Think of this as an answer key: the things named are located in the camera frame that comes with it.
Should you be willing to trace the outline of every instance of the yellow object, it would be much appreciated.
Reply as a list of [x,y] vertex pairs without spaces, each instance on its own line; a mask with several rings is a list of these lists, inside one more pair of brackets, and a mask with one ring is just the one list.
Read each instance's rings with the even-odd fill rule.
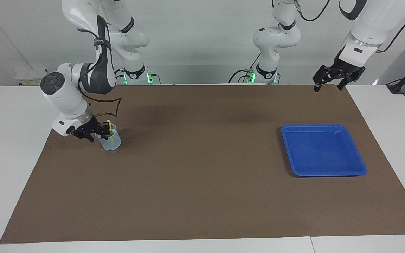
[[[112,122],[108,119],[107,122],[109,122],[109,131],[112,133]],[[114,138],[110,139],[110,144],[114,144]]]
[[107,122],[109,122],[109,131],[112,133],[112,122],[108,119]]

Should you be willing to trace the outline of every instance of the blue tray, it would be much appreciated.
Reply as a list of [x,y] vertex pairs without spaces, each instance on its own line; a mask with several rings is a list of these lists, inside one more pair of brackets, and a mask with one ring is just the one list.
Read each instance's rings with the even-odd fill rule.
[[365,163],[342,125],[284,125],[291,169],[298,176],[361,176]]

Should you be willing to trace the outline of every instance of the wall outlet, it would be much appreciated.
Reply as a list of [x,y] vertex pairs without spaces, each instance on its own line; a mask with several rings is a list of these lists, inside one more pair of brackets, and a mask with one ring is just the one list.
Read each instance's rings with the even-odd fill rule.
[[15,80],[18,82],[18,86],[40,85],[42,78],[48,73],[46,69],[16,70],[15,72]]

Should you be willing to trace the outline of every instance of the black strap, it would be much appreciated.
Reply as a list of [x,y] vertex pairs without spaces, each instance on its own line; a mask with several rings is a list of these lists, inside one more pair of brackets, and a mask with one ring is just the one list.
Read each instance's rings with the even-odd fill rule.
[[340,6],[340,2],[342,0],[339,1],[339,8],[340,8],[340,12],[343,14],[343,16],[345,16],[347,19],[354,21],[355,19],[357,19],[357,17],[359,16],[359,14],[362,12],[362,10],[365,7],[365,4],[367,3],[367,0],[355,0],[355,5],[354,8],[352,9],[351,12],[346,12],[342,9],[342,7]]
[[80,80],[81,80],[82,87],[87,92],[90,90],[89,79],[87,78],[87,75],[86,75],[89,65],[90,65],[90,63],[83,64],[83,66],[81,67],[81,72],[79,74],[81,77]]
[[123,29],[121,29],[121,32],[122,32],[122,33],[127,33],[127,32],[129,32],[129,31],[132,29],[132,27],[134,27],[134,24],[135,24],[134,18],[131,18],[131,19],[130,19],[130,23],[129,23],[126,27],[124,27]]
[[271,79],[276,74],[276,70],[278,70],[278,68],[276,68],[275,70],[268,72],[268,71],[261,69],[259,67],[259,64],[257,65],[256,69],[257,69],[257,73],[262,75],[265,79]]
[[288,31],[288,30],[292,29],[296,25],[296,20],[293,21],[293,23],[291,23],[291,25],[289,25],[289,26],[284,26],[282,23],[279,23],[279,24],[281,25],[282,29]]
[[111,46],[110,42],[108,40],[106,40],[106,39],[95,38],[93,40],[93,45],[94,46],[103,45],[106,48],[109,48],[109,50],[112,50],[112,46]]
[[130,79],[132,80],[137,80],[146,70],[145,64],[143,64],[143,67],[140,70],[137,70],[135,72],[130,72],[124,69],[124,72],[129,76]]

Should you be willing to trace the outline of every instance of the clear plastic cup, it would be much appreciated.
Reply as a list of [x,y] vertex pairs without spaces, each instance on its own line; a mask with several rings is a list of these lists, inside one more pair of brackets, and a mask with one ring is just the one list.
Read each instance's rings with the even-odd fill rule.
[[121,138],[118,134],[117,127],[114,124],[112,124],[112,134],[107,138],[107,140],[101,138],[100,135],[95,134],[95,136],[99,139],[103,145],[103,148],[108,151],[116,150],[121,145]]

